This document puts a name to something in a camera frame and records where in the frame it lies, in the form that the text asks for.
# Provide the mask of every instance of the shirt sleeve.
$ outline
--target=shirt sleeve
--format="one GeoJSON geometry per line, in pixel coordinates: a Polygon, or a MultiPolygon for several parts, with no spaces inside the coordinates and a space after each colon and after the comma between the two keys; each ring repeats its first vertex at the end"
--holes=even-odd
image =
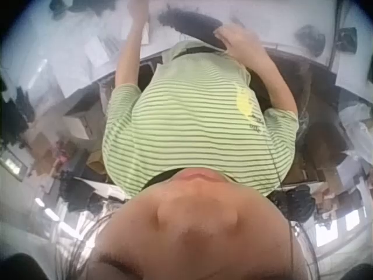
{"type": "Polygon", "coordinates": [[[107,122],[103,139],[104,159],[110,151],[112,140],[117,134],[129,129],[132,109],[141,94],[135,85],[120,85],[116,87],[109,101],[107,109],[107,122]]]}
{"type": "Polygon", "coordinates": [[[291,111],[270,108],[264,112],[264,119],[273,144],[274,164],[282,181],[293,163],[298,118],[291,111]]]}

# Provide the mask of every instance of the green striped t-shirt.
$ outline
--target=green striped t-shirt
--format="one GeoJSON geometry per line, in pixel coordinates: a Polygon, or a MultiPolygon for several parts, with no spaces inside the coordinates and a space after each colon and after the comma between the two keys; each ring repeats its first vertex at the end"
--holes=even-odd
{"type": "Polygon", "coordinates": [[[175,50],[182,49],[170,51],[143,93],[135,85],[113,91],[103,140],[108,174],[136,195],[168,170],[207,167],[270,193],[293,162],[297,117],[274,108],[262,114],[248,72],[228,56],[171,60],[175,50]]]}

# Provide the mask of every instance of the white desk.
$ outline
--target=white desk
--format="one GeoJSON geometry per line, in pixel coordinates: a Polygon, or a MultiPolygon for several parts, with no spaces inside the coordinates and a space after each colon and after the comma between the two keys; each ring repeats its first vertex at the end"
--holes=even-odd
{"type": "MultiPolygon", "coordinates": [[[[113,55],[110,62],[94,68],[85,54],[84,46],[94,36],[120,38],[122,26],[129,24],[131,18],[125,16],[128,14],[127,0],[118,0],[116,10],[105,11],[101,17],[93,12],[68,12],[63,19],[54,21],[48,8],[49,2],[42,0],[35,3],[26,16],[31,19],[38,35],[38,46],[35,48],[38,57],[48,60],[64,96],[68,97],[75,90],[115,70],[118,54],[113,55]]],[[[167,2],[172,7],[198,10],[223,23],[229,23],[230,18],[236,16],[246,27],[259,34],[265,46],[300,55],[325,66],[329,63],[336,0],[153,0],[150,3],[150,44],[142,47],[142,58],[185,40],[185,36],[169,27],[160,26],[157,21],[158,14],[165,10],[167,2]],[[307,24],[316,26],[326,36],[324,52],[318,58],[312,57],[294,37],[295,31],[307,24]]]]}

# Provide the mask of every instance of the papers on desk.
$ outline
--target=papers on desk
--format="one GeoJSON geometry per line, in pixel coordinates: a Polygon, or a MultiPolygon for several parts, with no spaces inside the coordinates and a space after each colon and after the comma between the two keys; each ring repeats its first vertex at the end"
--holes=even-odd
{"type": "Polygon", "coordinates": [[[94,36],[85,45],[85,53],[94,67],[107,62],[119,51],[119,43],[113,37],[94,36]]]}
{"type": "Polygon", "coordinates": [[[373,84],[368,72],[373,54],[373,27],[369,17],[352,4],[343,27],[356,27],[356,54],[340,52],[336,86],[373,103],[373,84]]]}

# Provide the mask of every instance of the person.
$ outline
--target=person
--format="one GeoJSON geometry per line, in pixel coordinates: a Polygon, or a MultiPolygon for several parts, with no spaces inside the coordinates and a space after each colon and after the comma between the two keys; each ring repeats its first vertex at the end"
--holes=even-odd
{"type": "Polygon", "coordinates": [[[215,36],[227,52],[178,44],[141,93],[149,3],[132,1],[129,10],[103,156],[133,198],[98,235],[84,277],[306,279],[289,221],[265,197],[292,163],[297,107],[257,36],[222,26],[215,36]],[[273,108],[264,115],[246,68],[268,89],[273,108]]]}

